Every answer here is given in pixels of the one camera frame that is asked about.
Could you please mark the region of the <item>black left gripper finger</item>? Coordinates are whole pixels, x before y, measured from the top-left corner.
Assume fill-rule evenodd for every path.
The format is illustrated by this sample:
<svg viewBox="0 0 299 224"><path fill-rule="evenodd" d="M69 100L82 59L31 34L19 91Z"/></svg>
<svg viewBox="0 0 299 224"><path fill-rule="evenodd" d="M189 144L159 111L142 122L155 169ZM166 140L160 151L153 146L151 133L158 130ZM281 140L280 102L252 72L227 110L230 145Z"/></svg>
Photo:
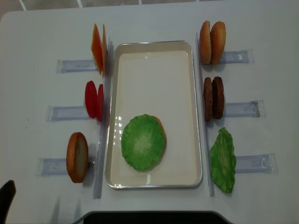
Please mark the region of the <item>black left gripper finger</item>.
<svg viewBox="0 0 299 224"><path fill-rule="evenodd" d="M9 180L0 189L0 223L5 224L7 215L16 194L15 182Z"/></svg>

